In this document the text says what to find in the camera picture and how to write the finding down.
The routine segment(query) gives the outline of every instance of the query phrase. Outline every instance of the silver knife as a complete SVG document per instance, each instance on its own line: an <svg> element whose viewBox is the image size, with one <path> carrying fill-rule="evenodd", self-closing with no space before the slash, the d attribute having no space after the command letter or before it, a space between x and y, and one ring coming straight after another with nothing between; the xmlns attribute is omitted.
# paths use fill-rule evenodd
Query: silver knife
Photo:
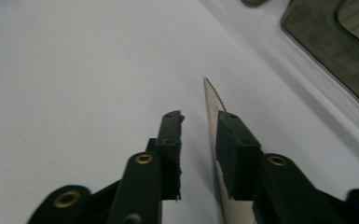
<svg viewBox="0 0 359 224"><path fill-rule="evenodd" d="M215 156L218 114L219 111L226 112L227 110L222 100L220 99L219 94L217 94L216 90L214 89L214 86L206 77L204 78L204 89L209 120L209 130L211 135L212 155L219 186L219 200L224 222L225 224L254 224L255 215L252 209L253 202L234 201L228 196L228 191L223 180L223 173Z"/></svg>

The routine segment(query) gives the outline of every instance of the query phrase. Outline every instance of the white surface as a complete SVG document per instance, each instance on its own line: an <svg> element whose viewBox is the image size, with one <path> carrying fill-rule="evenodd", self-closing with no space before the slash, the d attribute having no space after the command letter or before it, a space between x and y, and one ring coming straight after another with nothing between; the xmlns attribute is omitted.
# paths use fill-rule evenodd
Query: white surface
<svg viewBox="0 0 359 224"><path fill-rule="evenodd" d="M359 104L282 33L287 2L0 0L0 224L121 178L176 109L183 200L163 223L221 223L203 77L266 152L341 199L359 188Z"/></svg>

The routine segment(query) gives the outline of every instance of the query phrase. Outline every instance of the metal blade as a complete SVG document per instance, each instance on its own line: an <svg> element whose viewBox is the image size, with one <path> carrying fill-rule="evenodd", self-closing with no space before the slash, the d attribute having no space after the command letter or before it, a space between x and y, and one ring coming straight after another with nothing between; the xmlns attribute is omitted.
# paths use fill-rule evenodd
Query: metal blade
<svg viewBox="0 0 359 224"><path fill-rule="evenodd" d="M207 77L204 78L204 89L206 106L208 111L209 130L211 135L211 146L214 158L214 165L219 185L220 206L222 208L225 224L252 224L255 223L255 216L252 210L253 202L240 202L230 200L223 180L223 173L219 162L216 160L216 132L217 118L219 111L226 111L222 100L217 94L214 86Z"/></svg>

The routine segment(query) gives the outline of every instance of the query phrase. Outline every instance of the brass screw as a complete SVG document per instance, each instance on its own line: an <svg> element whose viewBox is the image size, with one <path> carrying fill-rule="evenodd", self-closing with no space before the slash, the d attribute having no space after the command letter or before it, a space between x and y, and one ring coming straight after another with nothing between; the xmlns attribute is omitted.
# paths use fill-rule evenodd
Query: brass screw
<svg viewBox="0 0 359 224"><path fill-rule="evenodd" d="M279 156L269 157L269 162L274 165L278 165L278 166L285 166L287 164L286 160Z"/></svg>
<svg viewBox="0 0 359 224"><path fill-rule="evenodd" d="M54 200L54 206L58 208L70 207L77 203L80 199L80 193L77 190L69 190L61 194Z"/></svg>
<svg viewBox="0 0 359 224"><path fill-rule="evenodd" d="M153 157L150 155L140 155L135 158L135 161L139 164L148 164L153 160Z"/></svg>

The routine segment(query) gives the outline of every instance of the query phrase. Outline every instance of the knife blade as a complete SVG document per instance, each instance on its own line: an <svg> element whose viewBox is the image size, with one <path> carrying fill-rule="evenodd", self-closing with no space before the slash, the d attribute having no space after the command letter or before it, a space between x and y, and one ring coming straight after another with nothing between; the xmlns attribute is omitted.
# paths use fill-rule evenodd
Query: knife blade
<svg viewBox="0 0 359 224"><path fill-rule="evenodd" d="M252 201L234 201L228 196L225 187L223 172L216 159L216 134L219 111L227 111L219 94L207 77L204 78L205 100L208 113L209 130L211 136L212 154L219 187L219 202L225 224L253 224L255 215L253 213Z"/></svg>

